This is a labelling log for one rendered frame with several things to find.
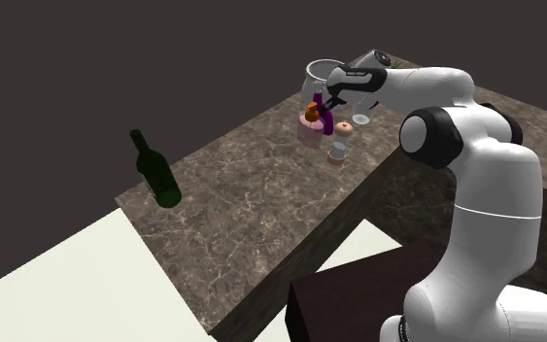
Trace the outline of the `large clear glass jar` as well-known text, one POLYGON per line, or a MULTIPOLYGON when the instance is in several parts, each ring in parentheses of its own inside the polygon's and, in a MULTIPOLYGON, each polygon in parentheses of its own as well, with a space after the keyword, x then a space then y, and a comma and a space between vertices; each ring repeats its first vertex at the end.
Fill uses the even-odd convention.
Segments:
POLYGON ((320 92, 325 103, 330 95, 325 88, 325 82, 331 71, 343 62, 335 59, 317 59, 311 61, 305 68, 305 80, 301 89, 302 104, 307 106, 313 101, 313 95, 320 92))

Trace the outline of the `peach and clear pepper mill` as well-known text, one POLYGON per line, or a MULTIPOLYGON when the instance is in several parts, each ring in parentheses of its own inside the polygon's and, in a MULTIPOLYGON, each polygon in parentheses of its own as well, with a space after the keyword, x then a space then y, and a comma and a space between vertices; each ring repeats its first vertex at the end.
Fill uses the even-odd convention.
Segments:
POLYGON ((327 161, 332 165, 342 165, 347 154, 348 138, 354 129, 348 122, 338 122, 334 126, 334 139, 327 153, 327 161))

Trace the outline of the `dark maroon robot stand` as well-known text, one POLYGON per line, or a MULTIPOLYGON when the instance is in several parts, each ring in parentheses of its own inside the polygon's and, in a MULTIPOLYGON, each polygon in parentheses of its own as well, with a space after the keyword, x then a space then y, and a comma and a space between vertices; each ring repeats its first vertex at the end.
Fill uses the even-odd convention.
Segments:
POLYGON ((379 342, 384 320, 403 311, 406 292, 439 260, 422 241, 291 281, 291 342, 379 342))

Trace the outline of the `dark green wine bottle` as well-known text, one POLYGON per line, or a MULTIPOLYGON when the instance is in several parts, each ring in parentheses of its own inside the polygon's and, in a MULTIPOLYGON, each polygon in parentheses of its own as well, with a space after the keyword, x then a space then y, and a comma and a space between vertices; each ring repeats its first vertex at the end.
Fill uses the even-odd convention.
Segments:
POLYGON ((137 171, 157 204, 166 209, 177 206, 182 200, 182 193, 166 158, 149 147, 140 129, 132 129, 129 136, 138 151, 137 171))

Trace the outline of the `pink cylinder container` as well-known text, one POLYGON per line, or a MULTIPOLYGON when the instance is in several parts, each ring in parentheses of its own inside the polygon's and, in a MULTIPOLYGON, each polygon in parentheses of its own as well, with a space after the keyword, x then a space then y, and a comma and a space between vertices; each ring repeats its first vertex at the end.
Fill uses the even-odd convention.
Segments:
POLYGON ((298 119, 296 138, 307 148, 318 149, 323 139, 324 124, 320 120, 308 121, 304 115, 298 119))

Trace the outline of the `clear drinking glass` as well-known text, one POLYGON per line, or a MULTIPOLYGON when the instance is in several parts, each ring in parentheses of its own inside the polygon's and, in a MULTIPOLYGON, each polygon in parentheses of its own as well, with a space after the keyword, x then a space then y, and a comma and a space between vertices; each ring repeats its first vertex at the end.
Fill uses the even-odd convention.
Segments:
POLYGON ((374 94, 364 96, 353 106, 352 120, 359 125, 368 124, 373 116, 375 107, 379 104, 378 96, 374 94))

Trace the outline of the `purple bottle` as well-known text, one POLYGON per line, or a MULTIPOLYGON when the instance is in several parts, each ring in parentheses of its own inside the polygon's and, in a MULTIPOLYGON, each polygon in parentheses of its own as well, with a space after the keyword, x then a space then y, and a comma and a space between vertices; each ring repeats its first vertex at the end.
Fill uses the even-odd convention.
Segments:
POLYGON ((317 104, 319 120, 324 125, 324 128, 322 129, 323 135, 332 135, 334 132, 333 114, 329 110, 329 108, 325 106, 325 103, 323 101, 323 93, 320 90, 317 90, 314 93, 312 100, 317 104))

